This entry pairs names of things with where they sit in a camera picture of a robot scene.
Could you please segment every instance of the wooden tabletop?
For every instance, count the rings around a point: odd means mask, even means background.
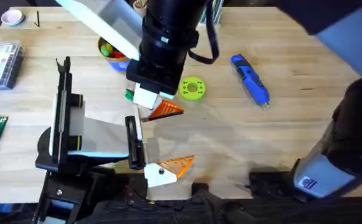
[[[84,95],[86,116],[123,124],[132,114],[128,81],[100,56],[98,35],[60,7],[18,7],[26,20],[2,25],[0,40],[20,40],[25,60],[11,91],[0,91],[0,114],[9,116],[0,140],[0,203],[37,202],[44,170],[36,169],[37,141],[50,125],[58,83],[55,58],[71,56],[73,92]],[[40,15],[37,27],[36,10]],[[225,7],[214,65],[187,59],[183,77],[202,78],[200,101],[175,102],[185,114],[143,125],[150,162],[194,154],[176,184],[149,191],[152,199],[182,199],[192,182],[210,183],[223,198],[249,198],[235,187],[253,167],[289,170],[322,136],[331,114],[357,74],[293,20],[272,7]],[[195,50],[209,56],[205,30]],[[243,54],[269,89],[271,109],[246,95],[231,65]],[[362,196],[362,187],[351,195]]]

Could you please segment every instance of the blue screwdriver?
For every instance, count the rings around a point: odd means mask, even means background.
[[[254,101],[261,106],[263,110],[270,108],[269,106],[269,93],[264,84],[261,82],[260,77],[250,63],[241,55],[233,55],[231,62],[235,66],[237,73],[243,80],[243,84],[247,87]]]

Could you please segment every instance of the black stand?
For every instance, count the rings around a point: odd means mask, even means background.
[[[83,97],[71,92],[70,57],[66,57],[63,65],[57,62],[57,66],[60,76],[53,130],[46,129],[37,145],[36,167],[47,172],[33,223],[53,217],[71,224],[89,217],[98,203],[126,192],[131,175],[139,176],[145,188],[147,186],[143,174],[116,174],[114,169],[99,166],[128,159],[131,169],[144,168],[143,143],[138,139],[134,116],[125,118],[130,156],[69,155],[70,150],[82,148],[82,136],[70,135],[70,109],[82,107]]]

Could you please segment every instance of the orange triangular block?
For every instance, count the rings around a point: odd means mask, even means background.
[[[179,157],[175,159],[168,159],[166,161],[157,162],[159,166],[169,170],[180,178],[189,169],[194,159],[194,155]]]
[[[149,119],[160,119],[179,114],[183,114],[183,109],[180,106],[168,100],[162,100],[161,104],[150,114]]]

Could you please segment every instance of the black cable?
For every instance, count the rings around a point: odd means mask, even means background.
[[[178,220],[176,219],[176,210],[175,209],[173,210],[173,216],[174,216],[175,224],[179,224]]]
[[[205,63],[206,65],[210,65],[216,61],[219,56],[219,47],[216,30],[214,28],[214,24],[212,21],[212,0],[208,0],[206,2],[206,30],[207,36],[210,42],[211,54],[212,58],[206,58],[200,56],[191,50],[188,51],[189,57],[197,60],[198,62]]]

